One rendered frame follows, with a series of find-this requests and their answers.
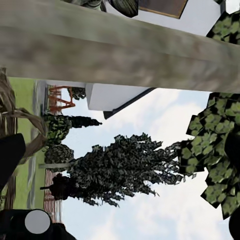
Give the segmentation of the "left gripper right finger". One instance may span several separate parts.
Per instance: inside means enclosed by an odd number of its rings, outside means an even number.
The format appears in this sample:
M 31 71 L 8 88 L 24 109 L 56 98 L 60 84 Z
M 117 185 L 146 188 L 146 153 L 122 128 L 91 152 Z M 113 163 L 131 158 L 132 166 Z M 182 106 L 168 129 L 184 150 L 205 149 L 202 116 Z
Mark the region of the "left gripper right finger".
M 224 151 L 240 173 L 240 135 L 229 133 L 227 135 Z

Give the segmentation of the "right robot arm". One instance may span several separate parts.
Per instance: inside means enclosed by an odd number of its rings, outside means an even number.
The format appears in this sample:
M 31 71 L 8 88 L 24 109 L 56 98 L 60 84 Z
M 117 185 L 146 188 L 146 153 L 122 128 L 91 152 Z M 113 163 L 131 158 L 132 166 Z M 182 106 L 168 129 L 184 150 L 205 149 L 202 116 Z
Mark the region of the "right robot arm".
M 6 235 L 5 240 L 78 240 L 42 209 L 2 209 L 0 235 Z

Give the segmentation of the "wicker basket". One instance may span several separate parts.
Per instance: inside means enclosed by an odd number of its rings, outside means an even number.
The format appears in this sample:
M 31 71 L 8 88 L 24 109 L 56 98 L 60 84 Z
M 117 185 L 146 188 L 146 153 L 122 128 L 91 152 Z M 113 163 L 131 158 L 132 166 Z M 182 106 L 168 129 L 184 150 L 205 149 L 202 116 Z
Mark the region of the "wicker basket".
M 7 122 L 7 135 L 5 128 Z M 0 68 L 0 139 L 18 134 L 18 118 L 29 119 L 38 131 L 37 137 L 26 145 L 26 152 L 19 162 L 24 165 L 27 160 L 39 150 L 47 147 L 49 127 L 41 116 L 33 115 L 24 107 L 16 108 L 15 91 L 7 77 L 7 68 Z M 16 178 L 19 173 L 18 165 L 7 181 L 6 195 L 0 192 L 0 212 L 2 209 L 13 209 L 16 199 Z M 6 234 L 0 234 L 0 240 L 5 240 Z

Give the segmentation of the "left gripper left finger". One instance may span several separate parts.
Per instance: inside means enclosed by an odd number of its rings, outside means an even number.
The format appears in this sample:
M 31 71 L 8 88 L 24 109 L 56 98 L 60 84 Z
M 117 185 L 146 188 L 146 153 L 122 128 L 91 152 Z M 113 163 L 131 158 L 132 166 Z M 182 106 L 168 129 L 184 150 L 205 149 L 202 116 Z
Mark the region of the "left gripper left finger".
M 21 133 L 0 138 L 0 193 L 25 153 L 26 144 Z

